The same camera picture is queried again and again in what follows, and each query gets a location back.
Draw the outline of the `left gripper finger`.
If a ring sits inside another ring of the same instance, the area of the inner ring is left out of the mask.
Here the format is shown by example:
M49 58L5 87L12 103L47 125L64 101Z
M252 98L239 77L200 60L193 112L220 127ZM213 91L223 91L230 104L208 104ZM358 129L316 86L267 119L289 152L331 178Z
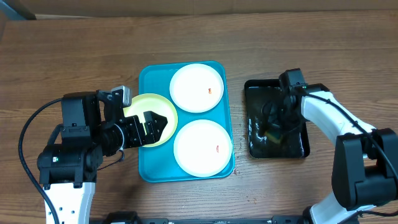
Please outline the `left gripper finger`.
M160 142L163 130L166 127L166 124L160 123L145 123L144 124L146 135L145 135L145 143L146 144L157 144Z
M154 126L157 126L158 128L164 128L168 123L167 118L165 116L159 115L153 111L145 111L144 119L147 124L152 123Z

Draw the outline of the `yellow plate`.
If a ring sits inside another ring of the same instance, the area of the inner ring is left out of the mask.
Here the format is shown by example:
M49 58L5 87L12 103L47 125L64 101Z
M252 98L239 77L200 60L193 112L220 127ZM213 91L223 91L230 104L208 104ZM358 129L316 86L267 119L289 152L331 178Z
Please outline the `yellow plate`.
M124 108L125 117L137 115L141 123L145 123L144 112L153 111L154 113L167 118L167 125L162 132L160 140L144 147L156 147L167 142L175 133L178 125L177 110L174 105L164 96L145 93L137 95L132 99L132 105Z

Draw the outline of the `yellow green sponge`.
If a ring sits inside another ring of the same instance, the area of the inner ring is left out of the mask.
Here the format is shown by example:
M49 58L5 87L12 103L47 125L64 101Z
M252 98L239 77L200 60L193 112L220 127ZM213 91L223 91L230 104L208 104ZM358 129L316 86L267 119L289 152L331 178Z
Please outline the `yellow green sponge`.
M284 135L280 131L266 131L264 135L274 144L280 144L284 138Z

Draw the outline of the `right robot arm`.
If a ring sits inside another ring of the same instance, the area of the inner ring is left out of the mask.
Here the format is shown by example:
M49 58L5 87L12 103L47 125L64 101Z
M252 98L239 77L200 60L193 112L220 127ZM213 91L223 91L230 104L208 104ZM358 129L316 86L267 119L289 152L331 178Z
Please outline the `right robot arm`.
M266 139L281 144L310 121L335 146L332 191L308 207L299 222L357 223L364 214L397 216L373 210L397 200L397 134L355 117L325 85L306 83L299 68L282 73L279 86L279 97L262 109L268 120Z

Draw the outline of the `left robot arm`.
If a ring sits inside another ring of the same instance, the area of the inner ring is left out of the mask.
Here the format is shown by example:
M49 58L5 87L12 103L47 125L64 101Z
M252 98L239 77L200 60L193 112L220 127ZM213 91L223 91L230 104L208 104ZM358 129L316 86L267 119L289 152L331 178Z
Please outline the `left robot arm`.
M160 140L168 121L153 111L125 116L131 105L129 88L64 95L63 123L39 154L39 182L49 197L48 223L88 223L97 171L104 157Z

